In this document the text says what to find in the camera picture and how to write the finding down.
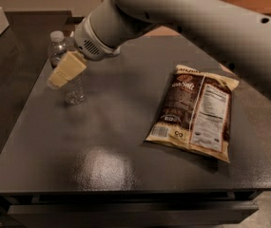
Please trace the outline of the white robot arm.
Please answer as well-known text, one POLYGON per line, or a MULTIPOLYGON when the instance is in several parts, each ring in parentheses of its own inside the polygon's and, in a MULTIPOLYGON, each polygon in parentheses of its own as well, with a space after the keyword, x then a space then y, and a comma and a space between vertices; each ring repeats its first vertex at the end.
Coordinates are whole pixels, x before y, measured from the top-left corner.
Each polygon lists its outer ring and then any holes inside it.
POLYGON ((74 31, 76 47, 101 61, 123 43, 175 30, 271 101, 271 16, 221 0, 105 0, 74 31))

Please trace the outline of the yellow taped gripper finger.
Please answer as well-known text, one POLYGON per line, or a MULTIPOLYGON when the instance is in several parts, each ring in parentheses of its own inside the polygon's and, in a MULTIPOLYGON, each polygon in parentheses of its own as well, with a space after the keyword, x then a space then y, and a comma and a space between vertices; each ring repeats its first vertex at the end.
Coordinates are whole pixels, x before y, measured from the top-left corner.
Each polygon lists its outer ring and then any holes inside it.
POLYGON ((47 85, 57 90, 75 77, 80 75, 87 68, 87 60, 78 51, 68 51, 60 60, 58 66, 51 72, 47 85))

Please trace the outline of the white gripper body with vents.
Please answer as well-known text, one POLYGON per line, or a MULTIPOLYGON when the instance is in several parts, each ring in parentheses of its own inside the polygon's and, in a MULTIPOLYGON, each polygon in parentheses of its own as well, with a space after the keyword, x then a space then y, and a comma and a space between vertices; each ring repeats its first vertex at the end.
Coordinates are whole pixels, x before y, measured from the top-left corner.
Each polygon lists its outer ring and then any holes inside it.
POLYGON ((90 16, 84 18, 74 31, 74 41, 79 50, 90 61, 101 61, 118 56, 121 48, 111 48, 102 43, 90 23, 90 16))

